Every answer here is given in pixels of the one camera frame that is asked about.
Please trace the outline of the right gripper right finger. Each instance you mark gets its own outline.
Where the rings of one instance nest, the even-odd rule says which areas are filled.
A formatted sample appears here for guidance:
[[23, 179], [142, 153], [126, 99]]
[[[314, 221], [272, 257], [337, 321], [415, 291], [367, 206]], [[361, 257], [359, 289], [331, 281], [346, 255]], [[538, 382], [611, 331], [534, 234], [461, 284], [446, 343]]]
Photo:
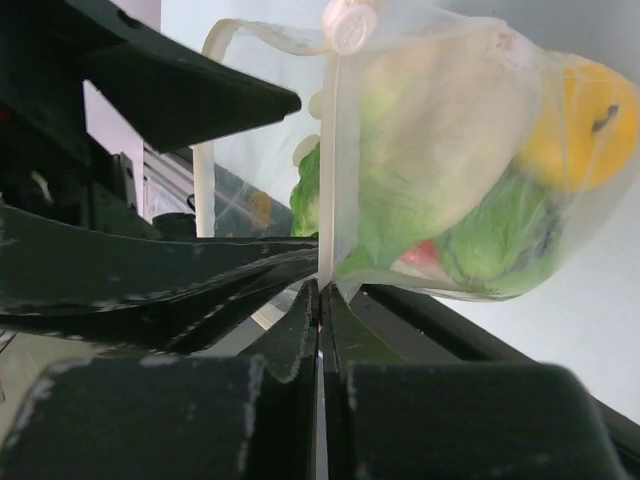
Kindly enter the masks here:
[[322, 294], [332, 479], [624, 479], [598, 404], [430, 297]]

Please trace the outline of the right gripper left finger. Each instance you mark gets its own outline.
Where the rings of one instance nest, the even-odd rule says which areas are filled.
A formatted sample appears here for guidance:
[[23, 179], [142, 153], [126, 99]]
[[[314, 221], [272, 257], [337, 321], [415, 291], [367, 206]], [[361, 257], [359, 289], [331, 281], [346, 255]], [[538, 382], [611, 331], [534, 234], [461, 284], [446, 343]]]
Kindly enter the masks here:
[[77, 358], [27, 390], [5, 479], [310, 479], [318, 287], [236, 356]]

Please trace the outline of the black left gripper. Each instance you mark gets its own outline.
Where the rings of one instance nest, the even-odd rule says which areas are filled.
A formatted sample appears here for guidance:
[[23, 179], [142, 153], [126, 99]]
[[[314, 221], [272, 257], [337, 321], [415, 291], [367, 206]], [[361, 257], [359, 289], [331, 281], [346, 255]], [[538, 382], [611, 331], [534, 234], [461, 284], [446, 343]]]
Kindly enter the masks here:
[[[86, 78], [161, 152], [278, 123], [299, 96], [213, 61], [110, 1], [67, 1]], [[75, 227], [145, 240], [134, 171], [86, 129], [83, 79], [25, 1], [1, 4], [1, 200]]]

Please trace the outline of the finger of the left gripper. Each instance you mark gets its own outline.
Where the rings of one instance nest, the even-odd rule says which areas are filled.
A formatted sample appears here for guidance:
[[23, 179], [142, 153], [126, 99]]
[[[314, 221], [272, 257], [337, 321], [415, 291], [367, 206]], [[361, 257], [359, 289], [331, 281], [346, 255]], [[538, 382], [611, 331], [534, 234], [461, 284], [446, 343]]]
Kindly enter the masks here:
[[155, 241], [1, 210], [1, 325], [18, 332], [203, 350], [316, 270], [311, 239]]

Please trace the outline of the green fake lettuce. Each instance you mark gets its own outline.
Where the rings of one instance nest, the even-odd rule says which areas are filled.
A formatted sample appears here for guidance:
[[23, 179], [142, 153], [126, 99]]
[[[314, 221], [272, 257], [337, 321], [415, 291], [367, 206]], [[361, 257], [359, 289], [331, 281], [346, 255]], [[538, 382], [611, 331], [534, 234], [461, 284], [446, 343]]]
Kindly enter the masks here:
[[320, 144], [307, 154], [298, 165], [299, 181], [290, 194], [290, 208], [293, 213], [291, 235], [294, 237], [314, 237], [319, 227], [319, 173]]
[[359, 246], [386, 268], [453, 226], [495, 185], [530, 130], [539, 89], [509, 47], [417, 46], [361, 84]]

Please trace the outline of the red fake tomato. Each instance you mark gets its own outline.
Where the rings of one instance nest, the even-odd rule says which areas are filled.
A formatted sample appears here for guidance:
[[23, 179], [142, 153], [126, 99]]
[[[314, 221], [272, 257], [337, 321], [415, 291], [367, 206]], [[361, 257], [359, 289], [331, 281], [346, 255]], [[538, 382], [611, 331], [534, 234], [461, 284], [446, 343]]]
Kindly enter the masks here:
[[433, 240], [421, 242], [405, 254], [394, 265], [397, 271], [433, 273], [441, 270], [441, 262]]

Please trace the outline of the green fake pepper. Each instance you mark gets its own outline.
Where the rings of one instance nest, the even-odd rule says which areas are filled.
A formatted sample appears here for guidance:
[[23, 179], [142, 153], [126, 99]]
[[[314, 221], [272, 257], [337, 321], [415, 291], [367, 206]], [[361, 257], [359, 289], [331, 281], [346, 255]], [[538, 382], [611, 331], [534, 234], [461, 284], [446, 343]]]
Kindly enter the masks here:
[[434, 246], [444, 272], [461, 288], [515, 297], [556, 271], [562, 233], [551, 191], [507, 174], [468, 215], [436, 237]]

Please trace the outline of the clear polka dot zip bag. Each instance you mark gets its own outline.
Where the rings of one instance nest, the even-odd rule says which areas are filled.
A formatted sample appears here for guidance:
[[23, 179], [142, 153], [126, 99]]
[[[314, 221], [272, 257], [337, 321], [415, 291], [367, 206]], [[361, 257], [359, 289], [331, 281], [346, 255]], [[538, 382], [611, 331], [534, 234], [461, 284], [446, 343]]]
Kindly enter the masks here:
[[295, 89], [281, 125], [194, 147], [198, 233], [316, 237], [321, 285], [520, 296], [636, 177], [639, 88], [505, 21], [331, 1], [318, 30], [227, 18], [207, 58]]

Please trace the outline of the yellow fake food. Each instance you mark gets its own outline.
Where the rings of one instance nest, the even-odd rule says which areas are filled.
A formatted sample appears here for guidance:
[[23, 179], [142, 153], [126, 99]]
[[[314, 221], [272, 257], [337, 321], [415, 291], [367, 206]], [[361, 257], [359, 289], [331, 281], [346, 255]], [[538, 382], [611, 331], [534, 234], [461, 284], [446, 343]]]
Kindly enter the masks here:
[[535, 129], [517, 167], [543, 185], [595, 189], [632, 159], [639, 144], [639, 87], [621, 73], [576, 54], [555, 52]]

